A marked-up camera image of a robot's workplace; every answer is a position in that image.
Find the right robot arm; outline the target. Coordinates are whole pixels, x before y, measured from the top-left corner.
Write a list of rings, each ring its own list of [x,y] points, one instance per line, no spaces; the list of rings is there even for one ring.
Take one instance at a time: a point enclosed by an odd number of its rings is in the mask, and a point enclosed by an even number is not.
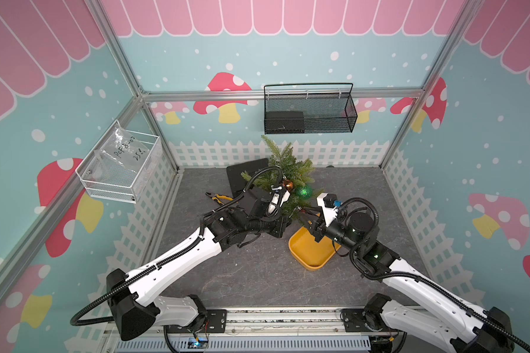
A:
[[[412,310],[377,294],[364,308],[370,329],[396,329],[445,352],[513,352],[515,347],[530,352],[530,345],[513,334],[505,312],[464,300],[378,241],[379,214],[368,200],[340,202],[335,194],[321,194],[315,207],[299,207],[296,213],[316,241],[328,238],[346,249],[364,278],[382,282],[424,308]]]

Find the orange shiny ball ornament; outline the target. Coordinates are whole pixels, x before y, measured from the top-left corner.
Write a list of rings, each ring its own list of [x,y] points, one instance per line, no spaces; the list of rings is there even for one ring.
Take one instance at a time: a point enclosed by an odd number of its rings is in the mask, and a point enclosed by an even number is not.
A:
[[[283,186],[288,192],[292,192],[294,190],[294,182],[289,179],[285,179],[283,181]]]

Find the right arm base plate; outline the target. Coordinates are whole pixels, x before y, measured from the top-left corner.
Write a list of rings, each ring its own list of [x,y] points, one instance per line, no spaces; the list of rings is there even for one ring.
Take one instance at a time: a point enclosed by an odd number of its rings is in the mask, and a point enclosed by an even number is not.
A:
[[[364,308],[346,308],[341,309],[340,320],[344,325],[345,332],[366,333],[375,335],[377,332],[381,335],[395,335],[399,331],[387,326],[381,315],[372,310]]]

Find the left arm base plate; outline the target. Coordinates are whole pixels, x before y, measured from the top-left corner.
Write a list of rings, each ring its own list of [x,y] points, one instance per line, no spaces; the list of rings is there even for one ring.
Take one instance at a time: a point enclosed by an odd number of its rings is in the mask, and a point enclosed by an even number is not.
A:
[[[207,310],[206,314],[199,314],[186,327],[178,325],[167,326],[169,333],[210,334],[224,333],[228,317],[227,310]]]

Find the green glitter ball ornament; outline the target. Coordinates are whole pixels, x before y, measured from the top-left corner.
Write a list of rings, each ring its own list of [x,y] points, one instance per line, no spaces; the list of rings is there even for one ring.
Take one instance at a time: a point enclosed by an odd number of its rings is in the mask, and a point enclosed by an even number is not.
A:
[[[296,189],[296,195],[300,199],[309,199],[312,197],[313,189],[309,185],[300,186]]]

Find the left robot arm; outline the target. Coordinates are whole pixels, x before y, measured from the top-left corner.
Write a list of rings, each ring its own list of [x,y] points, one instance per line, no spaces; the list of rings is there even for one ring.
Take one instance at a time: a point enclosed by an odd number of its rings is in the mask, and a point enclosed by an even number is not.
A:
[[[113,322],[122,341],[130,341],[162,322],[171,310],[161,294],[177,279],[230,247],[249,245],[248,235],[283,235],[281,207],[289,198],[283,180],[278,166],[256,172],[237,197],[203,214],[199,227],[176,247],[128,273],[109,273],[106,294],[75,313],[70,324]]]

